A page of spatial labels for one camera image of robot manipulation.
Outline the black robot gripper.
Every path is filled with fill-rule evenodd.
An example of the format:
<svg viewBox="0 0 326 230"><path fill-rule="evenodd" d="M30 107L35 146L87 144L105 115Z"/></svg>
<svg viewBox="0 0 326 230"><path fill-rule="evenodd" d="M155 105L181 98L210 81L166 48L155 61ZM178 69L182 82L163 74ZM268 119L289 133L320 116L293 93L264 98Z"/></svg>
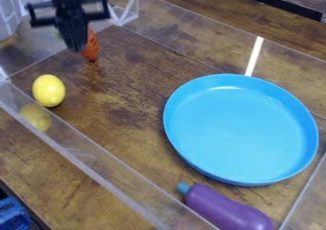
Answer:
<svg viewBox="0 0 326 230"><path fill-rule="evenodd" d="M102 11L85 12L83 5L99 3ZM36 17L35 9L53 8L55 15ZM89 22L109 19L109 0L49 0L39 3L28 3L26 9L30 12L31 26L57 26L67 47L75 52L82 52L89 41Z"/></svg>

